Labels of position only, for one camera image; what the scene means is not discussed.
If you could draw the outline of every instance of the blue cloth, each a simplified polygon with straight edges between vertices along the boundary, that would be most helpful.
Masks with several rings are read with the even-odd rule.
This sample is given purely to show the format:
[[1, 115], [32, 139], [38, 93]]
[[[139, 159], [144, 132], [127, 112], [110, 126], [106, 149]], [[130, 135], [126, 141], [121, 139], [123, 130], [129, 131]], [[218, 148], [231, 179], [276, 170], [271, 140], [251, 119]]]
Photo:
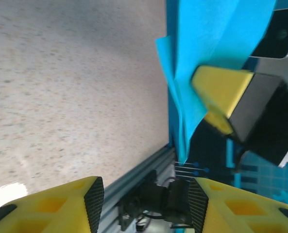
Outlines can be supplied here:
[[206, 114], [190, 85], [195, 69], [241, 69], [262, 38], [274, 5], [275, 0], [167, 0], [168, 36], [157, 39], [156, 46], [177, 111], [170, 136], [181, 164]]

